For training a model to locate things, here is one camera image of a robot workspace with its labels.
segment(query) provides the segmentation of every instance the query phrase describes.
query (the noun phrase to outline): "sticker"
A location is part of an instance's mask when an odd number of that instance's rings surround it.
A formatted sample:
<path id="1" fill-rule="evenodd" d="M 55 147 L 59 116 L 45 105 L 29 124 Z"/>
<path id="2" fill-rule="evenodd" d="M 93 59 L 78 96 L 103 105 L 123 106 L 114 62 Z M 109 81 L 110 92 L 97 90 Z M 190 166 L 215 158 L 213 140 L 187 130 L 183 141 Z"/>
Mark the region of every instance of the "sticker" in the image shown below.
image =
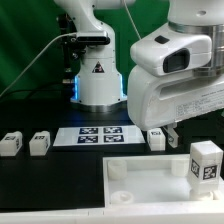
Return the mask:
<path id="1" fill-rule="evenodd" d="M 161 135 L 161 133 L 159 131 L 152 131 L 151 133 L 152 133 L 152 135 Z"/>
<path id="2" fill-rule="evenodd" d="M 179 102 L 176 102 L 176 119 L 182 120 L 193 115 L 213 111 L 214 108 L 215 110 L 223 108 L 223 92 L 223 87 L 220 84 L 220 86 L 211 86 L 209 89 L 206 87 L 194 91 L 194 97 L 192 97 L 192 92 L 181 96 Z"/>
<path id="3" fill-rule="evenodd" d="M 80 136 L 78 138 L 78 144 L 92 144 L 98 143 L 98 136 Z"/>
<path id="4" fill-rule="evenodd" d="M 92 73 L 104 73 L 103 67 L 98 61 L 95 68 L 93 69 Z"/>
<path id="5" fill-rule="evenodd" d="M 103 129 L 104 134 L 117 134 L 122 133 L 121 127 L 106 127 Z"/>
<path id="6" fill-rule="evenodd" d="M 123 135 L 105 135 L 104 142 L 105 143 L 124 142 L 124 136 Z"/>
<path id="7" fill-rule="evenodd" d="M 9 140 L 10 141 L 10 140 L 14 140 L 15 138 L 16 138 L 15 136 L 8 136 L 8 137 L 5 138 L 5 140 Z"/>
<path id="8" fill-rule="evenodd" d="M 216 178 L 217 166 L 208 166 L 204 168 L 203 180 L 210 180 Z"/>
<path id="9" fill-rule="evenodd" d="M 34 139 L 35 140 L 42 140 L 42 139 L 44 139 L 45 138 L 45 136 L 36 136 Z"/>
<path id="10" fill-rule="evenodd" d="M 45 139 L 46 149 L 48 148 L 48 139 Z"/>
<path id="11" fill-rule="evenodd" d="M 80 128 L 79 134 L 80 135 L 98 134 L 98 128 Z"/>
<path id="12" fill-rule="evenodd" d="M 17 149 L 19 148 L 19 139 L 18 138 L 16 139 L 16 148 Z"/>
<path id="13" fill-rule="evenodd" d="M 193 159 L 191 163 L 191 171 L 197 178 L 199 177 L 200 166 Z"/>

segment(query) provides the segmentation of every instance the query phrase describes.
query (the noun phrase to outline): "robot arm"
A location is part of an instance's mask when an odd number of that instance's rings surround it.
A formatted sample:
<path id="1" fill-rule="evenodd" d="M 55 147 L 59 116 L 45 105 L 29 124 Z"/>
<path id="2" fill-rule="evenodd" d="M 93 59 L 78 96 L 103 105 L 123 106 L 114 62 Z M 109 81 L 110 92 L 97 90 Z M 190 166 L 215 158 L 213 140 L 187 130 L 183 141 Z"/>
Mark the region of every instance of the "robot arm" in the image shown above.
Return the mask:
<path id="1" fill-rule="evenodd" d="M 80 71 L 74 79 L 71 102 L 85 110 L 106 112 L 127 97 L 122 90 L 122 75 L 116 69 L 115 33 L 94 16 L 94 10 L 117 9 L 124 0 L 54 0 L 70 16 L 77 29 L 76 42 L 87 46 Z M 132 4 L 135 0 L 125 0 Z"/>
<path id="2" fill-rule="evenodd" d="M 223 0 L 170 0 L 168 23 L 132 46 L 128 112 L 142 130 L 224 107 L 223 9 Z"/>
<path id="3" fill-rule="evenodd" d="M 54 0 L 62 7 L 73 20 L 78 31 L 77 41 L 98 42 L 108 44 L 108 33 L 102 26 L 102 22 L 94 16 L 94 10 L 117 9 L 123 6 L 123 0 Z"/>

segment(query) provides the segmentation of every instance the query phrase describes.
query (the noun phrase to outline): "green backdrop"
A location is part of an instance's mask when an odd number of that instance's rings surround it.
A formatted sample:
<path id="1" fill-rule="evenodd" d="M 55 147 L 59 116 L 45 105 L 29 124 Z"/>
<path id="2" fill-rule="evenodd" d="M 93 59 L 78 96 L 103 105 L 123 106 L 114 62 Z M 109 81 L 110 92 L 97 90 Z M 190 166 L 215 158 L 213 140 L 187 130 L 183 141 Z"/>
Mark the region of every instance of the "green backdrop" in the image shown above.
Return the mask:
<path id="1" fill-rule="evenodd" d="M 166 22 L 168 0 L 136 0 L 129 7 L 141 37 Z M 31 60 L 60 34 L 56 17 L 63 13 L 53 0 L 1 0 L 0 2 L 0 92 Z M 113 27 L 116 33 L 117 69 L 124 76 L 124 91 L 134 63 L 130 46 L 137 36 L 125 9 L 95 12 L 96 17 Z M 63 74 L 62 51 L 54 44 L 10 90 L 34 89 L 48 82 L 60 82 Z M 17 93 L 13 97 L 22 98 Z M 55 97 L 45 93 L 46 97 Z"/>

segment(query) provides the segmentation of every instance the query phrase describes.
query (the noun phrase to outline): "small white block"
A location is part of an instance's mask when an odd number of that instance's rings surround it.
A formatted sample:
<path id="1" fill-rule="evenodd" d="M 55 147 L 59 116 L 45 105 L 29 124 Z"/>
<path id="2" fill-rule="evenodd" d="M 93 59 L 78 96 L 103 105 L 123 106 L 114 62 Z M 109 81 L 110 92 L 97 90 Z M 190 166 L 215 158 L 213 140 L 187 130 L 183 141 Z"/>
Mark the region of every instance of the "small white block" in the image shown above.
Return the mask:
<path id="1" fill-rule="evenodd" d="M 108 177 L 111 180 L 122 180 L 127 177 L 127 162 L 125 160 L 110 160 L 107 167 Z"/>
<path id="2" fill-rule="evenodd" d="M 147 141 L 152 151 L 165 151 L 166 149 L 166 137 L 161 128 L 147 131 Z"/>
<path id="3" fill-rule="evenodd" d="M 1 156 L 15 156 L 22 147 L 23 135 L 17 131 L 8 133 L 0 142 L 0 155 Z"/>
<path id="4" fill-rule="evenodd" d="M 50 147 L 50 133 L 47 131 L 37 132 L 29 142 L 31 156 L 44 156 Z"/>
<path id="5" fill-rule="evenodd" d="M 176 177 L 186 177 L 189 169 L 189 158 L 175 158 L 171 162 L 171 172 Z"/>
<path id="6" fill-rule="evenodd" d="M 223 151 L 212 141 L 191 144 L 188 182 L 196 194 L 216 191 Z"/>
<path id="7" fill-rule="evenodd" d="M 213 201 L 213 198 L 212 192 L 197 194 L 193 189 L 190 190 L 190 201 Z"/>
<path id="8" fill-rule="evenodd" d="M 220 190 L 217 191 L 213 191 L 213 200 L 224 200 L 224 195 L 222 194 L 222 192 Z"/>

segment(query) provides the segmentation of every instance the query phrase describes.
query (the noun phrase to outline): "black cable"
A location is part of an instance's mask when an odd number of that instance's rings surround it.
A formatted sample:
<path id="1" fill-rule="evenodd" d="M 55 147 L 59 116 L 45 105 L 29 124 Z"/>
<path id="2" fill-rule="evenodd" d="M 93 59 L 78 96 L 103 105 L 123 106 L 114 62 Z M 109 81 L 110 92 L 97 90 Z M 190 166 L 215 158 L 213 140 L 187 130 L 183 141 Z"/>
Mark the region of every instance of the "black cable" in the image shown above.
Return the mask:
<path id="1" fill-rule="evenodd" d="M 44 54 L 44 52 L 58 39 L 61 39 L 64 36 L 72 36 L 75 37 L 76 33 L 69 33 L 69 34 L 65 34 L 65 35 L 60 35 L 56 38 L 54 38 L 49 44 L 47 44 L 47 46 L 30 62 L 29 65 L 27 65 L 27 67 L 17 76 L 17 78 L 9 85 L 7 86 L 1 93 L 0 93 L 0 99 L 2 98 L 2 96 L 10 89 L 12 88 L 18 81 L 19 79 L 27 72 L 27 70 Z"/>
<path id="2" fill-rule="evenodd" d="M 37 92 L 41 91 L 42 89 L 46 88 L 46 87 L 50 87 L 50 86 L 55 86 L 55 85 L 62 85 L 62 83 L 60 82 L 50 82 L 47 84 L 44 84 L 42 86 L 37 87 L 36 89 L 32 90 L 31 93 L 29 93 L 26 97 L 25 100 L 30 99 L 33 95 L 35 95 Z"/>
<path id="3" fill-rule="evenodd" d="M 44 89 L 46 87 L 49 87 L 49 86 L 53 86 L 53 85 L 62 85 L 61 83 L 59 82 L 50 82 L 50 83 L 47 83 L 47 84 L 44 84 L 40 87 L 37 87 L 36 89 L 18 89 L 18 90 L 13 90 L 11 92 L 8 92 L 8 93 L 5 93 L 1 98 L 0 98 L 0 102 L 2 101 L 2 99 L 12 95 L 12 94 L 15 94 L 15 93 L 21 93 L 21 92 L 30 92 L 25 99 L 29 99 L 31 96 L 33 96 L 36 92 L 40 92 L 40 91 L 63 91 L 63 89 L 57 89 L 57 90 L 50 90 L 50 89 Z"/>

